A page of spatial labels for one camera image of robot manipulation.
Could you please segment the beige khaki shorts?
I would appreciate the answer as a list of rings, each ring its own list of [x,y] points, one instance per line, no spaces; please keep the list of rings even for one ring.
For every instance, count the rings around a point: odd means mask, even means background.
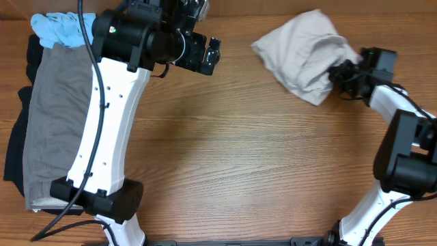
[[[328,69],[360,56],[321,10],[304,12],[251,45],[275,79],[300,99],[320,105],[333,84]]]

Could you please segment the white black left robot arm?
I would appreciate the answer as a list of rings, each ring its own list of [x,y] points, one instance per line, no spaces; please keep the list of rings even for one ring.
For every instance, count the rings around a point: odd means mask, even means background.
[[[80,206],[110,245],[146,245],[137,209],[143,185],[124,175],[135,111],[156,64],[211,75],[221,42],[194,30],[205,0],[124,1],[92,25],[92,91],[83,136],[68,174],[50,194]]]

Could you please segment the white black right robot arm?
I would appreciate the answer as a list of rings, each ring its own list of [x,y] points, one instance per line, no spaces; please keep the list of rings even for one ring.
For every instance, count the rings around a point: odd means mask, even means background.
[[[363,199],[314,245],[383,245],[379,231],[404,207],[436,199],[436,116],[393,82],[397,53],[363,48],[360,60],[329,68],[348,100],[361,100],[388,124],[373,162],[375,181]]]

